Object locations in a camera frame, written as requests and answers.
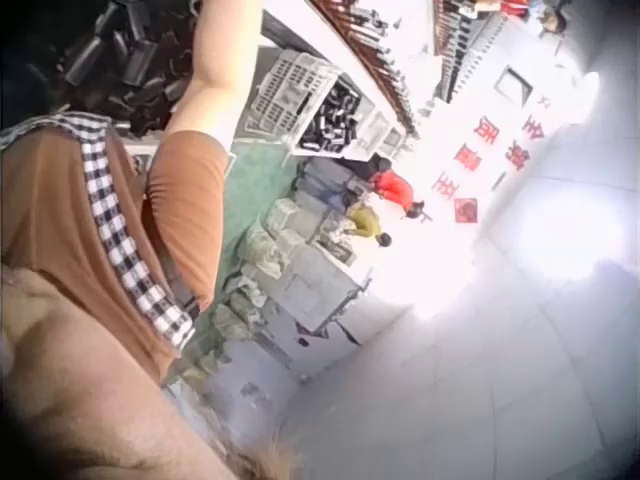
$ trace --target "person in yellow shirt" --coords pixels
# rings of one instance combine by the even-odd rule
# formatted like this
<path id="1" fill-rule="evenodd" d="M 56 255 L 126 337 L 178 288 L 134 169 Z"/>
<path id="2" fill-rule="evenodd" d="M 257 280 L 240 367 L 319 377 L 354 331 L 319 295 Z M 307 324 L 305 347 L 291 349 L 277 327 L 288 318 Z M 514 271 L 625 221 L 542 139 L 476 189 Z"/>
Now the person in yellow shirt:
<path id="1" fill-rule="evenodd" d="M 345 230 L 346 235 L 357 235 L 359 237 L 375 237 L 381 247 L 391 245 L 391 235 L 382 232 L 380 228 L 380 218 L 373 208 L 358 203 L 347 212 L 347 218 L 356 224 L 356 228 Z"/>

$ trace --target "green floor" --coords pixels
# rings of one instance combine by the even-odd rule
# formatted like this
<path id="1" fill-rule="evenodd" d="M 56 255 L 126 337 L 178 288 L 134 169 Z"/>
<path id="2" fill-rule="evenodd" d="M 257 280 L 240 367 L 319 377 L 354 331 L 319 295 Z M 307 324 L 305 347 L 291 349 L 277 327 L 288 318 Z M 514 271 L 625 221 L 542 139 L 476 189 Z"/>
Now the green floor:
<path id="1" fill-rule="evenodd" d="M 231 150 L 238 158 L 225 182 L 224 237 L 216 298 L 220 298 L 224 279 L 238 267 L 238 240 L 258 216 L 264 219 L 275 200 L 287 196 L 295 176 L 294 158 L 282 166 L 287 155 L 283 145 L 236 143 Z"/>

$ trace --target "checkered apron strap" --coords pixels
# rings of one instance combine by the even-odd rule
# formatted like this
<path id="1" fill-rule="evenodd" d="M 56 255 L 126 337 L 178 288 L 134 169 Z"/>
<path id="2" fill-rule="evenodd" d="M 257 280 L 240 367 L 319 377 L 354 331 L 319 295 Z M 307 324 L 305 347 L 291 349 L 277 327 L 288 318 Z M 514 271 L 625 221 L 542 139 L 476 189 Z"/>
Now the checkered apron strap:
<path id="1" fill-rule="evenodd" d="M 33 118 L 0 132 L 0 152 L 23 135 L 44 127 L 61 128 L 80 143 L 89 204 L 109 262 L 142 315 L 182 349 L 194 333 L 193 320 L 153 281 L 135 240 L 129 235 L 107 159 L 110 123 L 107 117 L 80 112 Z"/>

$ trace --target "brown shirt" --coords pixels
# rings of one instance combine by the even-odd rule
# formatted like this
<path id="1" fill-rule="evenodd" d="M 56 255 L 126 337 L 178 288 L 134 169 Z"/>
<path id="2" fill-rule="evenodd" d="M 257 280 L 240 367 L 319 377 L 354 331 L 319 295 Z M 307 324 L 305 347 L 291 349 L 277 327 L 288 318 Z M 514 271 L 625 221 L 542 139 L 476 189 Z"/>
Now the brown shirt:
<path id="1" fill-rule="evenodd" d="M 155 281 L 168 290 L 143 214 L 153 214 L 203 310 L 212 300 L 222 244 L 224 149 L 202 133 L 167 137 L 149 174 L 150 209 L 143 209 L 132 162 L 115 134 L 107 156 L 129 233 Z M 109 263 L 91 215 L 79 144 L 53 128 L 25 136 L 2 156 L 1 185 L 3 263 L 48 278 L 160 382 L 179 352 L 139 313 Z"/>

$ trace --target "yellow shirt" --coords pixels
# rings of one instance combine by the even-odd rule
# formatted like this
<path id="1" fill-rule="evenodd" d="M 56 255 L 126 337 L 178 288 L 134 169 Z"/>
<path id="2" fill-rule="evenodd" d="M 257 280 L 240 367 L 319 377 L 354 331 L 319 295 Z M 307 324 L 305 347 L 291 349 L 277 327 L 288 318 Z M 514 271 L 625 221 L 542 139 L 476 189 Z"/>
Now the yellow shirt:
<path id="1" fill-rule="evenodd" d="M 347 216 L 356 224 L 356 229 L 351 233 L 360 237 L 377 237 L 382 233 L 378 215 L 371 207 L 365 205 L 355 206 Z"/>

